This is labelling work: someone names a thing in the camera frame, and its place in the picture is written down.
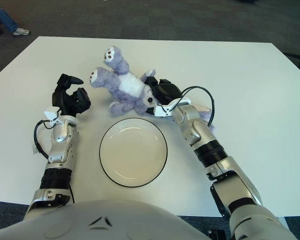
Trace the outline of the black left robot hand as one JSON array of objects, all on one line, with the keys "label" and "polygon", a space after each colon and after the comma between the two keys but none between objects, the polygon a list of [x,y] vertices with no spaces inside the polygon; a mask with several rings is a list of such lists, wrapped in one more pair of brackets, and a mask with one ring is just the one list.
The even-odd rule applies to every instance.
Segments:
[{"label": "black left robot hand", "polygon": [[52,94],[52,106],[58,107],[62,116],[76,117],[77,114],[82,114],[90,108],[91,101],[83,87],[79,87],[71,95],[67,94],[71,85],[82,85],[83,83],[81,79],[74,76],[64,73],[60,76]]}]

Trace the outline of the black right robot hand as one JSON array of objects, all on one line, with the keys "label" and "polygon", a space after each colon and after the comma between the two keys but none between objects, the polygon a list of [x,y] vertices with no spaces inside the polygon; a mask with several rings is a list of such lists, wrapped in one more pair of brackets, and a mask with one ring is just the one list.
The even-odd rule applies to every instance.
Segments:
[{"label": "black right robot hand", "polygon": [[168,105],[182,97],[181,90],[167,79],[157,81],[154,76],[148,76],[144,83],[150,87],[152,95],[161,105]]}]

